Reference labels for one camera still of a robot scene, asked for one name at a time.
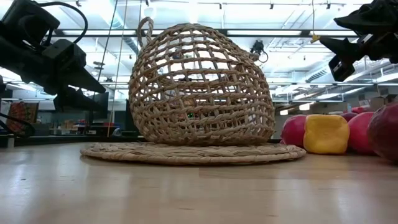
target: box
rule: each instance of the box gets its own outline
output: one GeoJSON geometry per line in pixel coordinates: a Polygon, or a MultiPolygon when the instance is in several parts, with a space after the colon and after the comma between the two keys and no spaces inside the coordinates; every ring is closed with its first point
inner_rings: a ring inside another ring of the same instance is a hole
{"type": "Polygon", "coordinates": [[[395,94],[390,94],[387,95],[386,97],[375,97],[370,99],[370,107],[371,107],[371,111],[377,111],[379,108],[381,108],[382,106],[388,104],[388,103],[395,103],[398,102],[398,95],[395,94]]]}
{"type": "Polygon", "coordinates": [[[384,106],[385,98],[382,96],[370,99],[371,111],[377,111],[380,107],[384,106]]]}

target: red ball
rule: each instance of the red ball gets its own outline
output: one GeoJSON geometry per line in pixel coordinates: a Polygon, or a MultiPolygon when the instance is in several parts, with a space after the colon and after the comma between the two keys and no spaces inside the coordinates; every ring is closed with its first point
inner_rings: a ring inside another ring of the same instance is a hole
{"type": "Polygon", "coordinates": [[[359,106],[359,107],[352,108],[351,112],[360,114],[360,113],[370,112],[370,110],[371,109],[369,106],[359,106]]]}
{"type": "Polygon", "coordinates": [[[342,114],[340,116],[344,117],[344,119],[348,122],[351,119],[353,119],[356,115],[358,115],[358,114],[356,114],[356,113],[344,113],[344,114],[342,114]]]}
{"type": "Polygon", "coordinates": [[[295,115],[286,120],[282,128],[282,140],[285,144],[291,144],[298,147],[304,146],[305,133],[305,115],[295,115]]]}
{"type": "Polygon", "coordinates": [[[374,154],[368,138],[368,125],[374,112],[358,114],[348,122],[348,146],[360,154],[374,154]]]}
{"type": "Polygon", "coordinates": [[[398,162],[398,103],[378,109],[368,126],[369,142],[383,158],[398,162]]]}

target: wooden table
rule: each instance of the wooden table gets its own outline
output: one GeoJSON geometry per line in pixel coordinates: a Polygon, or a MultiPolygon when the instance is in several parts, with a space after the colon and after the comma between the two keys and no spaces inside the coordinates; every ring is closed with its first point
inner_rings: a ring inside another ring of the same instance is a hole
{"type": "Polygon", "coordinates": [[[80,157],[85,144],[0,150],[0,223],[398,223],[398,167],[315,156],[165,167],[80,157]]]}

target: dark red ball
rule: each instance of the dark red ball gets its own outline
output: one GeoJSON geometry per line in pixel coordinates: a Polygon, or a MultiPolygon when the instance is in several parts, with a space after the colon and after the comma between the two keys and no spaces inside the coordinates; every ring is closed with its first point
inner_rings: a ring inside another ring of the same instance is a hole
{"type": "Polygon", "coordinates": [[[378,109],[368,126],[369,142],[383,158],[398,162],[398,103],[378,109]]]}

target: pink ball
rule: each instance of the pink ball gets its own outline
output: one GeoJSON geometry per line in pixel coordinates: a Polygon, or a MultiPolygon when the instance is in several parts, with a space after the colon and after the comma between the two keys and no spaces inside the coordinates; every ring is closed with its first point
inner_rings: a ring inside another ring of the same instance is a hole
{"type": "Polygon", "coordinates": [[[340,116],[344,117],[344,119],[348,122],[351,119],[353,119],[356,115],[358,115],[358,114],[356,114],[356,113],[345,113],[345,114],[342,114],[340,116]]]}
{"type": "Polygon", "coordinates": [[[361,113],[348,122],[348,146],[360,154],[374,154],[368,138],[368,125],[373,114],[374,112],[361,113]]]}
{"type": "Polygon", "coordinates": [[[281,134],[285,144],[303,147],[306,119],[305,115],[296,115],[286,120],[281,134]]]}

